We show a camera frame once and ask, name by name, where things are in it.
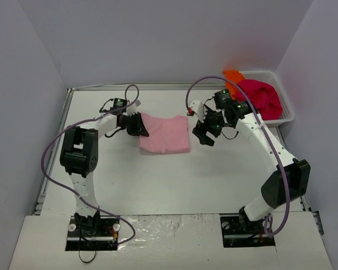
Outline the pink t shirt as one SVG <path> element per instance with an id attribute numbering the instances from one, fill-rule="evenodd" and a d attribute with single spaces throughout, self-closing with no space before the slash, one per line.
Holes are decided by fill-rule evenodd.
<path id="1" fill-rule="evenodd" d="M 182 154 L 190 151 L 188 117 L 159 118 L 141 114 L 148 137 L 139 137 L 139 147 L 152 154 Z"/>

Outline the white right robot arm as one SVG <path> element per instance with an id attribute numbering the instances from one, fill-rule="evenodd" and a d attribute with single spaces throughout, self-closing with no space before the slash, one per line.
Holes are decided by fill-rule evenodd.
<path id="1" fill-rule="evenodd" d="M 188 115 L 198 119 L 192 133 L 200 144 L 213 146 L 213 139 L 221 135 L 223 128 L 233 128 L 255 149 L 269 173 L 260 195 L 239 210 L 240 229 L 252 232 L 273 210 L 282 205 L 289 206 L 306 193 L 310 165 L 282 146 L 247 101 L 233 100 L 226 89 L 216 92 L 211 99 L 215 109 L 201 101 L 192 101 L 188 105 Z"/>

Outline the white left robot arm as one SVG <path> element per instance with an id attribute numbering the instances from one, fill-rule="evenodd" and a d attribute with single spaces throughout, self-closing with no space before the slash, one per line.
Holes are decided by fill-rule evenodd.
<path id="1" fill-rule="evenodd" d="M 149 132 L 137 109 L 139 106 L 140 101 L 130 105 L 125 99 L 114 98 L 110 108 L 114 113 L 100 109 L 100 115 L 93 121 L 65 132 L 60 164 L 69 174 L 75 191 L 75 225 L 89 235 L 98 234 L 102 228 L 94 189 L 94 170 L 99 162 L 99 139 L 112 137 L 121 130 L 126 130 L 131 136 L 147 137 Z"/>

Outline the orange t shirt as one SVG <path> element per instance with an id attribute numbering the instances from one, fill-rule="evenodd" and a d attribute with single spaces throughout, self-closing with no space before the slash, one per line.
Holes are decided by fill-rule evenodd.
<path id="1" fill-rule="evenodd" d="M 241 81 L 245 80 L 245 77 L 243 76 L 243 74 L 239 72 L 238 70 L 226 69 L 226 70 L 223 70 L 222 74 L 225 77 L 225 79 L 233 82 L 234 84 L 238 84 Z M 229 90 L 232 98 L 235 99 L 234 96 L 239 93 L 239 90 L 237 90 L 237 88 L 234 85 L 228 82 L 225 83 L 225 86 Z"/>

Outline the magenta t shirt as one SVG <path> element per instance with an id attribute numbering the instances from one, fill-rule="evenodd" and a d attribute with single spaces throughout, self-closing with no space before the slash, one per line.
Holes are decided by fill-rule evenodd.
<path id="1" fill-rule="evenodd" d="M 277 120 L 282 115 L 282 105 L 272 85 L 254 79 L 245 79 L 238 83 L 238 87 L 247 95 L 263 120 Z"/>

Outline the white plastic basket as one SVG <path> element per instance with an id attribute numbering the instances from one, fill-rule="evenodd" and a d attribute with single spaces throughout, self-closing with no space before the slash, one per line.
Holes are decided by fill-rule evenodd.
<path id="1" fill-rule="evenodd" d="M 294 120 L 295 113 L 292 108 L 287 92 L 276 74 L 269 70 L 241 70 L 240 71 L 246 79 L 254 79 L 264 83 L 268 83 L 277 91 L 279 100 L 282 105 L 282 114 L 277 120 L 266 120 L 265 124 L 268 127 L 278 127 L 284 123 Z"/>

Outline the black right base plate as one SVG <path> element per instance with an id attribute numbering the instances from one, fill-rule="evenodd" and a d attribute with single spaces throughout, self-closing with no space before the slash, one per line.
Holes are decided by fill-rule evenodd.
<path id="1" fill-rule="evenodd" d="M 274 239 L 264 233 L 262 220 L 244 228 L 238 214 L 226 214 L 220 215 L 220 225 L 224 248 L 275 247 Z"/>

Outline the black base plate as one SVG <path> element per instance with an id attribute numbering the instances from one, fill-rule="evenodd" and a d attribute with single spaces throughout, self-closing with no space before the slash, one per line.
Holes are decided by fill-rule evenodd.
<path id="1" fill-rule="evenodd" d="M 116 251 L 118 249 L 119 220 L 113 217 L 102 217 L 101 226 L 95 234 L 89 234 L 81 229 L 79 239 L 79 227 L 74 217 L 70 217 L 65 251 Z"/>
<path id="2" fill-rule="evenodd" d="M 274 239 L 264 233 L 262 220 L 244 228 L 238 214 L 226 214 L 220 215 L 220 225 L 224 248 L 275 247 Z"/>

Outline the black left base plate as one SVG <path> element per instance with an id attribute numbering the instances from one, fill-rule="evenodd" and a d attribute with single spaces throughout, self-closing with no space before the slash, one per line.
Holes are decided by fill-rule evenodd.
<path id="1" fill-rule="evenodd" d="M 116 251 L 118 249 L 119 220 L 113 217 L 102 217 L 101 226 L 95 234 L 89 234 L 81 229 L 79 239 L 79 227 L 74 217 L 70 217 L 65 251 Z"/>

